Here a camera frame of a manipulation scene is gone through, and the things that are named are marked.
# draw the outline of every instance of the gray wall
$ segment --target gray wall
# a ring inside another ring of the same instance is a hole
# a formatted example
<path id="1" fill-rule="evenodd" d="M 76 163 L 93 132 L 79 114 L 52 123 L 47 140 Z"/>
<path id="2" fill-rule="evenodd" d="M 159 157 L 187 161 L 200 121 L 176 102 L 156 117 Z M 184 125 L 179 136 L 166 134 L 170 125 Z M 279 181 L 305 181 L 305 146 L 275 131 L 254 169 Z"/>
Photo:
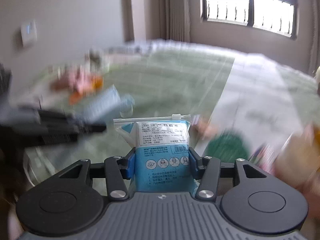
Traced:
<path id="1" fill-rule="evenodd" d="M 295 69 L 308 71 L 313 35 L 311 0 L 298 0 L 299 24 L 297 39 L 265 30 L 235 24 L 202 22 L 199 0 L 190 1 L 191 41 L 243 52 L 262 53 Z"/>
<path id="2" fill-rule="evenodd" d="M 127 36 L 121 0 L 0 0 L 0 61 L 18 91 L 39 71 L 83 57 L 91 47 L 119 45 Z M 38 42 L 22 48 L 21 23 L 35 19 Z"/>

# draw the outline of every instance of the wall switch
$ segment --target wall switch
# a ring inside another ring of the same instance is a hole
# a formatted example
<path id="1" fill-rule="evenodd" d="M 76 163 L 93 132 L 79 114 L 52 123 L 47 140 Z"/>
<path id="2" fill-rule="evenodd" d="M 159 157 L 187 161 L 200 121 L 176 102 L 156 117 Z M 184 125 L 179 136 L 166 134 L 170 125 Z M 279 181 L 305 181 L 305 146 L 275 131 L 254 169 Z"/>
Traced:
<path id="1" fill-rule="evenodd" d="M 23 47 L 32 45 L 37 41 L 36 20 L 21 25 L 21 37 Z"/>

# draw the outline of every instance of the white label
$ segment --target white label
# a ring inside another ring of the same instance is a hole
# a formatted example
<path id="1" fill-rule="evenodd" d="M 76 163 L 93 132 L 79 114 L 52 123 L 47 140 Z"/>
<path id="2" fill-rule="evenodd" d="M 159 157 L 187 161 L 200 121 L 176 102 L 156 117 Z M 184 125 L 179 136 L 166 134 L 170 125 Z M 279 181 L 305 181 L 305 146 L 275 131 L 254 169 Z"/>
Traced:
<path id="1" fill-rule="evenodd" d="M 188 127 L 185 123 L 138 122 L 139 144 L 189 144 Z"/>

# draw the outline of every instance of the barcode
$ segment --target barcode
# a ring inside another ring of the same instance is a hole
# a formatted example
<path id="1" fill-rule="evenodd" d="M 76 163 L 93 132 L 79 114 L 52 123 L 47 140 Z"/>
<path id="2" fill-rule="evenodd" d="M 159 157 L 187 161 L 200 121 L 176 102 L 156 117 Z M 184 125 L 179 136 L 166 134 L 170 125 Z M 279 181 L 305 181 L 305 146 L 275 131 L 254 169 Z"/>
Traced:
<path id="1" fill-rule="evenodd" d="M 174 147 L 174 151 L 176 153 L 186 152 L 187 148 L 185 146 L 175 146 Z"/>

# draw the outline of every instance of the window sill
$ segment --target window sill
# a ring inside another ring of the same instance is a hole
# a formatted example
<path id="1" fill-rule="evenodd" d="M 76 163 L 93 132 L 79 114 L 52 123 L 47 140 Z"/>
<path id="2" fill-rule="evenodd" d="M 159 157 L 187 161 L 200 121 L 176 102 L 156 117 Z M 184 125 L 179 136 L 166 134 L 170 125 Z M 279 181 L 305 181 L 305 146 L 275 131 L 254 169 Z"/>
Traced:
<path id="1" fill-rule="evenodd" d="M 204 21 L 208 21 L 208 22 L 219 22 L 219 23 L 227 23 L 227 24 L 235 24 L 235 25 L 242 25 L 242 26 L 247 26 L 248 23 L 242 23 L 242 22 L 235 22 L 235 21 L 229 21 L 229 20 L 220 20 L 220 19 L 204 19 Z M 257 26 L 257 25 L 253 25 L 253 28 L 258 29 L 258 30 L 263 30 L 263 31 L 268 31 L 268 32 L 272 32 L 272 33 L 276 33 L 279 34 L 281 36 L 285 36 L 291 40 L 295 40 L 296 37 L 293 37 L 291 34 L 288 33 L 284 33 L 284 32 L 279 32 L 279 31 L 274 31 L 272 29 L 269 28 L 265 28 L 263 26 Z"/>

